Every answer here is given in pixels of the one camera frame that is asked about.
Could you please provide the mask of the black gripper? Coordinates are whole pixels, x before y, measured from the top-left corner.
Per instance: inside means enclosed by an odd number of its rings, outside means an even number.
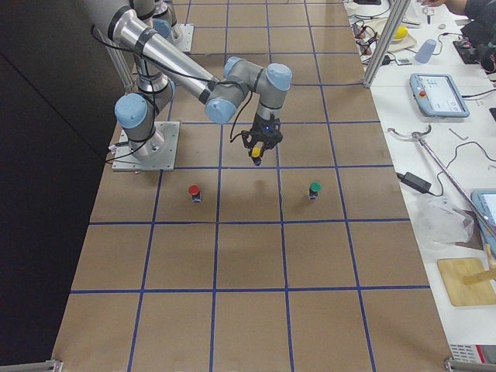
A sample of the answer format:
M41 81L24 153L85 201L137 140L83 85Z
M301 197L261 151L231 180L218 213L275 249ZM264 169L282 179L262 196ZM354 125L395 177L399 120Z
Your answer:
M281 121L275 117L274 113L270 114L269 119L263 119L256 114L250 130L243 130L241 137L244 147L249 149L249 156L253 160L257 159L257 148L255 147L257 143L263 144L263 150L272 150L283 140Z

